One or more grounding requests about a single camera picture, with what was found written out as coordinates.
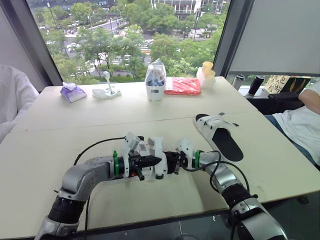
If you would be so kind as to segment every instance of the person's arm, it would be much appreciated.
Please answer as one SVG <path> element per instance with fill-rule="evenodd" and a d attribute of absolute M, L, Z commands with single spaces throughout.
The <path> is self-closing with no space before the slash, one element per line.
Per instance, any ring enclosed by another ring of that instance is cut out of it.
<path fill-rule="evenodd" d="M 0 143 L 5 136 L 10 133 L 11 129 L 17 124 L 19 119 L 26 113 L 39 95 L 24 73 L 15 76 L 14 84 L 18 113 L 12 121 L 6 121 L 0 124 Z"/>
<path fill-rule="evenodd" d="M 320 95 L 313 90 L 306 89 L 299 95 L 299 100 L 311 111 L 320 115 Z"/>

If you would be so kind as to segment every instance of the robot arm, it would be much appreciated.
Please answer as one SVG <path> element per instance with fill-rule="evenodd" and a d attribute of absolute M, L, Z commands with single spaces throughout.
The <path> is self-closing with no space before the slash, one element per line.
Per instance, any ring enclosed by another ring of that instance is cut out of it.
<path fill-rule="evenodd" d="M 68 237 L 74 234 L 84 205 L 100 182 L 132 177 L 144 180 L 145 176 L 153 175 L 162 179 L 168 170 L 167 159 L 162 152 L 162 138 L 150 138 L 148 144 L 149 148 L 143 139 L 128 133 L 122 146 L 122 156 L 114 151 L 112 156 L 94 157 L 72 166 L 65 173 L 50 213 L 44 218 L 35 240 L 44 235 Z"/>
<path fill-rule="evenodd" d="M 218 161 L 219 154 L 214 151 L 193 152 L 193 146 L 187 139 L 182 139 L 177 148 L 180 155 L 180 165 L 190 169 L 205 166 Z M 212 175 L 217 164 L 212 164 L 204 170 Z M 230 208 L 231 221 L 237 228 L 240 240 L 287 240 L 282 226 L 257 200 L 257 195 L 250 195 L 247 189 L 225 163 L 220 163 L 216 169 L 212 184 L 222 195 Z"/>
<path fill-rule="evenodd" d="M 42 222 L 35 240 L 44 235 L 67 237 L 77 231 L 79 218 L 94 187 L 102 182 L 121 178 L 145 176 L 162 179 L 170 173 L 178 174 L 180 166 L 196 169 L 219 159 L 215 151 L 194 152 L 186 139 L 178 143 L 177 153 L 163 152 L 162 138 L 149 138 L 148 147 L 143 139 L 128 133 L 121 156 L 95 157 L 71 167 L 62 179 L 51 211 Z M 231 220 L 241 240 L 287 240 L 280 224 L 244 188 L 236 175 L 224 163 L 211 164 L 204 170 L 212 175 L 212 184 L 230 208 Z"/>

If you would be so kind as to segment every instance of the yellow cup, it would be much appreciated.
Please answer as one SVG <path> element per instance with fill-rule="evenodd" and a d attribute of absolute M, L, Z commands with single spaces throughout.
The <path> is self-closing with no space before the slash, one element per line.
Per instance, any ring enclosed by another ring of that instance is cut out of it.
<path fill-rule="evenodd" d="M 212 67 L 214 64 L 210 61 L 205 61 L 202 64 L 202 73 L 204 75 L 204 78 L 213 78 L 215 76 L 215 72 L 212 70 Z"/>

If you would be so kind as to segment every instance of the red plastic packaging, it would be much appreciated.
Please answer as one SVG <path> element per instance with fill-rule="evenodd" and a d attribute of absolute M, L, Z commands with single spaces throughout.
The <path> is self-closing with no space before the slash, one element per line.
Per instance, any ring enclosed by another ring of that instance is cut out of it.
<path fill-rule="evenodd" d="M 201 86 L 194 77 L 167 77 L 164 92 L 168 95 L 200 95 Z"/>

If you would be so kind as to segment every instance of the thermos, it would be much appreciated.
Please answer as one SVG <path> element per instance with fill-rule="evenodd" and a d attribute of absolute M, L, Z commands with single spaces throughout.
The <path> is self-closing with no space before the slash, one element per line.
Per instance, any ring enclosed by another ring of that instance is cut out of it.
<path fill-rule="evenodd" d="M 238 74 L 237 76 L 235 76 L 232 86 L 238 91 L 244 80 L 245 76 L 243 76 L 242 74 Z"/>
<path fill-rule="evenodd" d="M 261 76 L 261 75 L 255 76 L 253 82 L 251 83 L 248 95 L 254 96 L 258 91 L 259 87 L 261 86 L 261 84 L 264 82 L 265 78 L 266 78 L 265 76 Z"/>

